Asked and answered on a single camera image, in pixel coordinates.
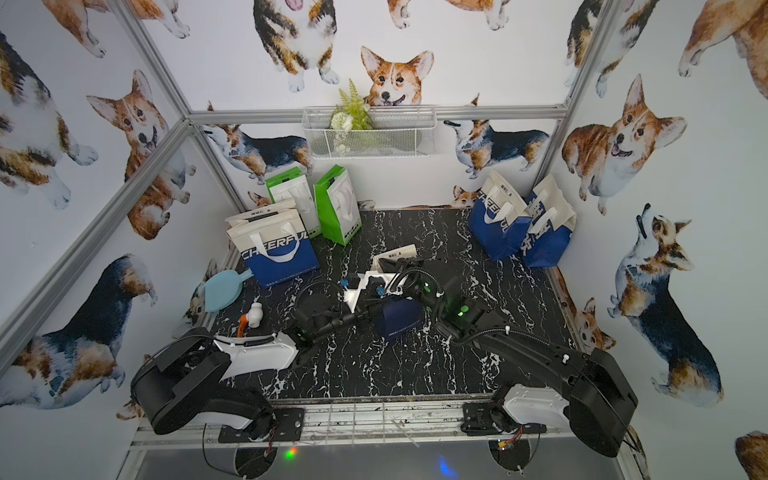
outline white wire basket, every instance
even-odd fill
[[[434,106],[371,108],[374,130],[333,130],[335,107],[304,109],[302,127],[310,154],[320,160],[428,157],[435,153]]]

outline white wall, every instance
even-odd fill
[[[554,130],[555,120],[498,120],[492,121],[491,126],[497,131],[527,131],[540,130],[550,134]],[[241,127],[243,133],[254,138],[275,138],[287,135],[303,137],[300,124],[247,124]],[[268,197],[266,185],[259,185],[255,179],[249,178],[247,172],[238,170],[226,161],[221,150],[219,160],[224,165],[233,183],[246,202],[253,207],[248,192],[254,192],[262,197]],[[314,161],[314,170],[309,178],[310,184],[322,177],[334,164],[349,168],[353,185],[357,192],[357,200],[373,200],[376,208],[403,208],[413,205],[447,205],[455,200],[454,186],[459,186],[468,192],[479,189],[487,176],[482,170],[475,179],[470,179],[466,173],[466,165],[456,159],[456,135],[452,128],[438,123],[435,129],[435,155],[424,158],[386,158],[368,160],[338,160]],[[271,177],[298,166],[293,163],[282,169],[269,173]],[[492,167],[507,178],[520,195],[527,195],[533,188],[533,180],[539,164],[521,171],[525,159],[519,157],[502,162]]]
[[[0,185],[5,252],[0,256],[0,270],[4,272],[0,279],[0,323],[124,183],[131,152],[125,134],[101,118],[86,96],[122,98],[131,91],[134,70],[141,69],[168,125],[178,120],[114,15],[89,11],[88,18],[91,30],[107,51],[104,58],[96,58],[75,41],[42,2],[7,0],[2,6],[0,31],[51,91],[74,138],[93,147],[99,159],[88,166],[78,165],[66,155],[58,159],[55,170],[71,190],[71,200],[63,210],[55,210],[39,187],[32,186],[26,195],[19,196]],[[35,121],[44,124],[45,118]],[[30,135],[39,135],[39,130]]]
[[[372,84],[360,60],[365,45],[387,61],[407,62],[422,51],[435,54],[423,82],[424,104],[463,105],[477,92],[487,105],[557,104],[568,93],[563,81],[573,0],[512,1],[508,24],[488,28],[485,15],[444,0],[410,2],[411,25],[400,30],[386,0],[335,0],[338,32],[332,67],[346,86],[361,92]],[[159,22],[147,22],[152,38],[195,110],[208,101],[220,110],[303,108],[339,103],[335,85],[316,70],[306,88],[288,90],[288,74],[278,73],[254,28],[253,0],[186,0],[178,16],[190,36],[174,37]]]
[[[0,407],[0,477],[116,478],[138,427],[138,420],[123,421],[115,415],[129,400],[130,383],[144,361],[170,341],[170,335],[190,305],[190,297],[206,272],[211,258],[221,265],[228,240],[223,219],[236,213],[203,158],[189,140],[184,155],[197,166],[187,178],[190,202],[173,209],[173,220],[156,239],[139,237],[125,220],[61,301],[38,335],[65,326],[91,293],[104,268],[132,253],[147,267],[157,292],[157,303],[133,299],[117,364],[126,372],[119,388],[96,386],[79,403],[63,409],[28,406]],[[26,375],[19,366],[7,371],[18,380],[9,385],[0,379],[0,402],[8,387],[21,389]]]
[[[632,425],[653,478],[746,478],[733,441],[768,429],[768,382],[760,360],[768,335],[761,300],[768,266],[763,201],[768,100],[730,38],[707,50],[689,78],[679,76],[678,61],[703,5],[704,0],[659,2],[637,45],[611,76],[606,97],[598,98],[591,83],[571,124],[613,125],[641,73],[648,107],[658,117],[685,117],[683,136],[653,153],[607,202],[605,217],[596,197],[579,199],[580,179],[559,155],[552,168],[579,215],[560,268],[576,305],[581,308],[594,296],[600,327],[617,340],[611,354],[640,400]],[[635,216],[646,203],[672,221],[693,220],[677,240],[695,269],[673,271],[669,288],[717,362],[725,398],[713,408],[657,392],[650,378],[659,379],[667,364],[626,318],[607,314],[616,294],[614,275],[637,240]]]

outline light blue paddle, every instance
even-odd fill
[[[217,312],[234,303],[243,291],[243,282],[253,276],[250,268],[242,273],[225,270],[205,283],[205,311]]]

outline black marble surface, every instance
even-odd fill
[[[546,272],[528,269],[516,257],[490,261],[470,234],[469,209],[374,210],[361,215],[362,229],[346,247],[322,236],[312,240],[320,270],[271,289],[246,281],[240,298],[219,313],[212,331],[235,336],[238,319],[254,299],[263,304],[264,320],[248,335],[282,329],[293,320],[296,294],[308,280],[325,277],[337,282],[368,270],[373,255],[414,243],[422,258],[440,262],[438,268],[430,267],[439,278],[460,273],[465,292],[498,306],[517,327],[553,343],[572,344]],[[238,271],[244,269],[240,261]],[[353,327],[328,339],[315,358],[308,367],[251,373],[230,382],[238,388],[259,388],[270,399],[493,393],[503,382],[543,386],[495,354],[449,345],[428,320],[390,344],[373,326]]]

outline shopping bag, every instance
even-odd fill
[[[576,212],[563,197],[551,174],[528,197],[533,222],[520,248],[526,266],[556,266],[571,242]]]
[[[491,170],[469,214],[469,229],[491,260],[502,260],[520,250],[531,224],[526,208],[512,185]]]
[[[263,287],[317,270],[320,264],[299,212],[286,210],[227,231]]]
[[[277,202],[276,204],[266,205],[265,207],[250,210],[243,214],[233,215],[232,217],[227,218],[227,223],[229,224],[228,228],[245,225],[249,222],[253,222],[264,217],[269,217],[286,210],[291,210],[292,208],[296,208],[296,202],[293,201],[293,198],[290,198],[289,200],[283,200]]]
[[[346,168],[334,165],[315,183],[315,200],[323,236],[347,245],[362,221]]]
[[[312,199],[310,186],[306,182],[306,175],[301,173],[298,167],[267,179],[266,186],[273,203],[289,199],[296,202],[296,209],[310,238],[320,235],[320,221],[317,220],[315,201]]]

